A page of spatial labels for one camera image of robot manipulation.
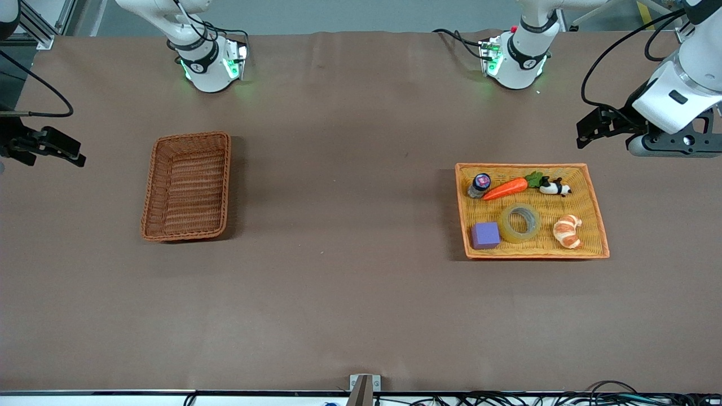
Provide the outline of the clear yellowish tape roll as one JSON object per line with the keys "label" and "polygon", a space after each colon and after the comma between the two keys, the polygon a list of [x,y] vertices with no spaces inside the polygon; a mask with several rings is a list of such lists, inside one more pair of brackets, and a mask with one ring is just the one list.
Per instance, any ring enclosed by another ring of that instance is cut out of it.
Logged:
{"label": "clear yellowish tape roll", "polygon": [[[525,221],[525,231],[516,231],[511,223],[513,215],[519,215]],[[499,233],[503,240],[511,244],[521,244],[537,237],[542,221],[538,210],[531,205],[516,203],[507,206],[498,216]]]}

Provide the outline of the yellow basket with orange rim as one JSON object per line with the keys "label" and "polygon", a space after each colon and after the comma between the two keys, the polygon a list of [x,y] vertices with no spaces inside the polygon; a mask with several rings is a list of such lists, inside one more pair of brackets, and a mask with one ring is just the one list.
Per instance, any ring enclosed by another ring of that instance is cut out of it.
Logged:
{"label": "yellow basket with orange rim", "polygon": [[586,164],[456,164],[469,259],[609,256]]}

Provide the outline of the brown wicker basket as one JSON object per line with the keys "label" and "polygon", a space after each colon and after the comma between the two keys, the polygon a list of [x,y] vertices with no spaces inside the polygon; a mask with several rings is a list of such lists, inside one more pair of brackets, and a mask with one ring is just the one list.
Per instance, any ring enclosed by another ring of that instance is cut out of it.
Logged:
{"label": "brown wicker basket", "polygon": [[231,137],[223,131],[160,137],[153,145],[141,237],[150,242],[213,239],[224,233]]}

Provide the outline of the toy panda figure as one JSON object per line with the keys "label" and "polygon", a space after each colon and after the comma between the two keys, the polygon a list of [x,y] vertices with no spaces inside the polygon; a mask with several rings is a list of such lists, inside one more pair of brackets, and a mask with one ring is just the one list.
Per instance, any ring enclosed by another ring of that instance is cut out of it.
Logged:
{"label": "toy panda figure", "polygon": [[544,195],[567,196],[572,193],[571,187],[563,182],[563,177],[552,179],[549,176],[544,176],[538,189]]}

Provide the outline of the orange toy carrot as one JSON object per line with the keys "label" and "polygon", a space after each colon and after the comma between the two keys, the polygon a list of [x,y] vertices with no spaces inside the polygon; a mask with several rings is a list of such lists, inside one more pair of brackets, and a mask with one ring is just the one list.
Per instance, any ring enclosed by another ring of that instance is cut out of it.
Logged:
{"label": "orange toy carrot", "polygon": [[524,177],[514,178],[513,180],[510,180],[510,182],[502,183],[501,185],[489,190],[489,192],[482,196],[482,200],[498,200],[499,198],[524,192],[528,188],[539,188],[543,178],[544,175],[539,171],[535,171]]}

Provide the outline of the toy croissant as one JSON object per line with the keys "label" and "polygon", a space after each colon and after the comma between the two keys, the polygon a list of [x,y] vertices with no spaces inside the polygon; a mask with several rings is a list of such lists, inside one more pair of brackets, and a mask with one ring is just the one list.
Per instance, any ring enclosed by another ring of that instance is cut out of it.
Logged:
{"label": "toy croissant", "polygon": [[583,242],[578,236],[578,228],[583,221],[575,215],[564,215],[553,226],[553,236],[565,249],[580,249]]}

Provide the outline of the purple foam cube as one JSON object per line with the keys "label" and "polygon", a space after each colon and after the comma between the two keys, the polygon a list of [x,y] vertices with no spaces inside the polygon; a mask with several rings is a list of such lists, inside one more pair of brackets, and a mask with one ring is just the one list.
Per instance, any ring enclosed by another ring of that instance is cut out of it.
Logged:
{"label": "purple foam cube", "polygon": [[470,233],[471,247],[474,250],[494,249],[502,242],[499,226],[495,222],[475,223]]}

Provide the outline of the brown table cover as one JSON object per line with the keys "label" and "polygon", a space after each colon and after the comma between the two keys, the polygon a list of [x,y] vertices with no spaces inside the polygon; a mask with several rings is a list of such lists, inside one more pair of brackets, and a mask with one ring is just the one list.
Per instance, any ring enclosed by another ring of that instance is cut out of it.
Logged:
{"label": "brown table cover", "polygon": [[[245,82],[193,88],[162,38],[59,38],[33,71],[75,108],[28,119],[83,169],[0,175],[0,390],[722,391],[722,157],[577,149],[588,68],[562,34],[508,91],[430,33],[257,36]],[[231,137],[225,231],[141,237],[160,137]],[[611,255],[470,261],[454,166],[587,164]]]}

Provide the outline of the aluminium frame profile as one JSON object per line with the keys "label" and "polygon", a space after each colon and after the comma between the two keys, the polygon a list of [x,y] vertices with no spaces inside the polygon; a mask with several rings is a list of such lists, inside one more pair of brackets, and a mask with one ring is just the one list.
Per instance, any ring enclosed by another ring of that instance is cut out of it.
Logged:
{"label": "aluminium frame profile", "polygon": [[681,0],[605,0],[593,10],[564,10],[569,31],[630,31],[653,18],[678,10]]}
{"label": "aluminium frame profile", "polygon": [[75,11],[82,4],[83,0],[20,0],[20,23],[8,42],[51,49],[57,36],[72,34]]}

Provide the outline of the metal table edge bracket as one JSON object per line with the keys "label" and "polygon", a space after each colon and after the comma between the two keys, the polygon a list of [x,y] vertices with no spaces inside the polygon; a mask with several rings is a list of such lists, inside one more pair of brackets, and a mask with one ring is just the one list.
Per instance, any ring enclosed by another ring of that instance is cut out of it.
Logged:
{"label": "metal table edge bracket", "polygon": [[381,391],[381,375],[352,374],[349,381],[350,393],[345,406],[381,406],[376,395]]}

